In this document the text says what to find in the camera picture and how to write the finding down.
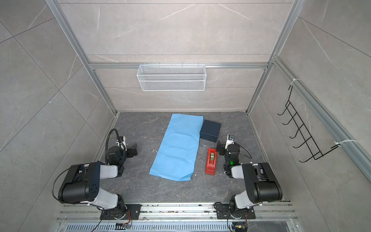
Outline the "dark navy gift box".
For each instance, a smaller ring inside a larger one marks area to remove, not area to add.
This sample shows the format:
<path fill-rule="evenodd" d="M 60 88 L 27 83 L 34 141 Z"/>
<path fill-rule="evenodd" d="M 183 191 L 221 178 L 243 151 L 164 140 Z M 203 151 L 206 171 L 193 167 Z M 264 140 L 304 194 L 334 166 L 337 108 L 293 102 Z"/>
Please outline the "dark navy gift box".
<path fill-rule="evenodd" d="M 219 137 L 221 126 L 221 123 L 204 120 L 200 131 L 200 138 L 216 143 Z"/>

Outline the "light blue wrapping paper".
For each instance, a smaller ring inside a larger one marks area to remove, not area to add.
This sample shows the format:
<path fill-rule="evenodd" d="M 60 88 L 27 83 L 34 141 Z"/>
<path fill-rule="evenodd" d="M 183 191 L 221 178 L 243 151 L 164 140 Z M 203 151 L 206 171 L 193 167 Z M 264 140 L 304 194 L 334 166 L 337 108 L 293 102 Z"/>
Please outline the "light blue wrapping paper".
<path fill-rule="evenodd" d="M 199 149 L 203 116 L 172 114 L 149 174 L 190 181 Z"/>

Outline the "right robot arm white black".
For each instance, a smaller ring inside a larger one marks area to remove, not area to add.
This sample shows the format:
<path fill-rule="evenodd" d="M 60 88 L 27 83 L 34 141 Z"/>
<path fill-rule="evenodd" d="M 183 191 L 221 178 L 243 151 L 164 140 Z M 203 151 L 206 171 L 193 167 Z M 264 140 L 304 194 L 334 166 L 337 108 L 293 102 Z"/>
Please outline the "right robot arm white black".
<path fill-rule="evenodd" d="M 283 191 L 267 162 L 239 163 L 240 146 L 217 143 L 216 151 L 225 158 L 224 172 L 229 178 L 242 179 L 245 190 L 231 197 L 226 210 L 233 217 L 249 212 L 254 206 L 281 201 Z"/>

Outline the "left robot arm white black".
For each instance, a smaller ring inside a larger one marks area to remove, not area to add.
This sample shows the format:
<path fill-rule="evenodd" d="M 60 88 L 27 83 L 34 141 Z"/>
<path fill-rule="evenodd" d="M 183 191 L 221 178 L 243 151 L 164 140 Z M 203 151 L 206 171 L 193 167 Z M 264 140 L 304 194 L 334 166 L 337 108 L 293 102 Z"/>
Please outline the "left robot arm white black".
<path fill-rule="evenodd" d="M 101 220 L 121 220 L 129 216 L 129 209 L 119 194 L 110 193 L 100 187 L 100 181 L 121 177 L 127 158 L 136 156 L 137 145 L 129 148 L 113 146 L 108 149 L 108 162 L 91 162 L 72 165 L 58 192 L 63 204 L 87 204 L 101 211 Z"/>

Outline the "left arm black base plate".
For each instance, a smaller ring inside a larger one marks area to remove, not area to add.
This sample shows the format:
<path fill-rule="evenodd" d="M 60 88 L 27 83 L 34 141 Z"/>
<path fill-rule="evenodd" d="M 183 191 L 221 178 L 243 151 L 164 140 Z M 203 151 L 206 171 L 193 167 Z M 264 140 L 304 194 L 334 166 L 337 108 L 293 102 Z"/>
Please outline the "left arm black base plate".
<path fill-rule="evenodd" d="M 141 212 L 141 204 L 129 204 L 122 208 L 102 210 L 100 220 L 138 220 Z"/>

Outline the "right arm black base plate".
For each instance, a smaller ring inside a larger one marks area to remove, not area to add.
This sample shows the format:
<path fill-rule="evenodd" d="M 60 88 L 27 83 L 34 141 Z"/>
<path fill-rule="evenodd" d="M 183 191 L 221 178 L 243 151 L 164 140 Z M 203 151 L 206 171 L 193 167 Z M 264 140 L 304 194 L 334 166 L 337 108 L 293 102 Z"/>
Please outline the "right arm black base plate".
<path fill-rule="evenodd" d="M 218 219 L 255 219 L 256 215 L 254 209 L 245 208 L 245 209 L 231 209 L 229 204 L 223 204 L 221 202 L 216 202 L 213 204 L 214 209 L 217 213 Z"/>

